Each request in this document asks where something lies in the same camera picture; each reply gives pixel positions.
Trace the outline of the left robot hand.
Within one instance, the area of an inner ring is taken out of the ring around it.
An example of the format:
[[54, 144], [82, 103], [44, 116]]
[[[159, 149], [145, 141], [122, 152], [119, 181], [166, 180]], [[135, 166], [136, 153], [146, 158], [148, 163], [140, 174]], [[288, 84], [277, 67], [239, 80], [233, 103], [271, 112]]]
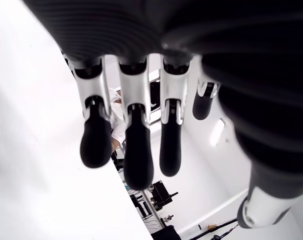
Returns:
[[135, 190], [152, 182], [148, 57], [162, 57], [159, 164], [181, 165], [190, 61], [201, 56], [193, 104], [198, 120], [213, 97], [251, 159], [240, 227], [278, 223], [303, 195], [303, 0], [27, 0], [73, 68], [84, 116], [80, 157], [88, 168], [112, 154], [104, 56], [118, 60], [126, 152]]

